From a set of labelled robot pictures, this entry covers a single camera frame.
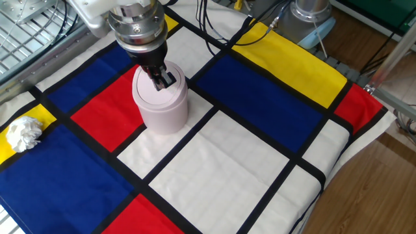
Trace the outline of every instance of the blue rectangle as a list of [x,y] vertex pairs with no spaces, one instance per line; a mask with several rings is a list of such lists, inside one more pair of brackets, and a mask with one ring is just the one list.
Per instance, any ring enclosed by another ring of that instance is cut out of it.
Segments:
[[60,110],[67,113],[130,63],[129,55],[117,45],[48,95],[48,98]]
[[26,233],[91,233],[133,190],[64,126],[1,172],[0,185]]
[[228,55],[197,85],[295,153],[322,118],[319,112]]

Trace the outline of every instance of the white tissue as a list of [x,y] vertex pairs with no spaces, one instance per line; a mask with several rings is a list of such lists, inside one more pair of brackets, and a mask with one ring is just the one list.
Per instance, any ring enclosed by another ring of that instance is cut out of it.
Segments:
[[28,116],[14,120],[8,127],[7,142],[18,153],[29,150],[40,142],[36,139],[42,134],[41,126],[36,118]]

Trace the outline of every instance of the container lid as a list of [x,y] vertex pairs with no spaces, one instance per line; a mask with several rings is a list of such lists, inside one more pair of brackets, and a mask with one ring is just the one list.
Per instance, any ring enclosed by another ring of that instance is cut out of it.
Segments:
[[181,75],[179,68],[176,68],[175,64],[166,61],[166,67],[166,72],[170,72],[176,78],[176,82],[160,91],[156,90],[153,81],[143,69],[139,68],[138,70],[137,85],[135,87],[136,91],[140,98],[150,105],[163,105],[168,103],[177,96],[176,94],[180,92],[182,88],[181,83],[185,82],[180,79]]

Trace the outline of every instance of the mondrian-patterned cloth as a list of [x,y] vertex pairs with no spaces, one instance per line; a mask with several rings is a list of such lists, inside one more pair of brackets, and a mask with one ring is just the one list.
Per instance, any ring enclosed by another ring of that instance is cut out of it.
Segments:
[[[394,116],[360,87],[267,27],[214,3],[225,38],[199,30],[196,2],[165,6],[167,60],[187,76],[189,118],[146,129],[137,65],[110,33],[0,106],[0,204],[26,233],[299,233],[340,167]],[[208,52],[205,41],[216,55]],[[19,116],[42,143],[6,142]]]

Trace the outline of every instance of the yellow square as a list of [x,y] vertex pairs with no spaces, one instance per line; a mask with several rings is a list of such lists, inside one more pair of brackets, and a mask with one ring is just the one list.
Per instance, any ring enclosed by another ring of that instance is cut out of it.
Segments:
[[[22,116],[29,116],[29,117],[38,119],[39,122],[43,123],[42,131],[44,131],[49,125],[51,125],[55,120],[57,120],[41,104],[33,107],[31,110],[29,110],[25,114],[22,114],[20,117]],[[10,158],[16,153],[12,149],[12,146],[7,142],[7,139],[6,139],[7,131],[8,131],[8,127],[0,133],[0,164],[2,164],[4,161],[6,161],[8,158]]]

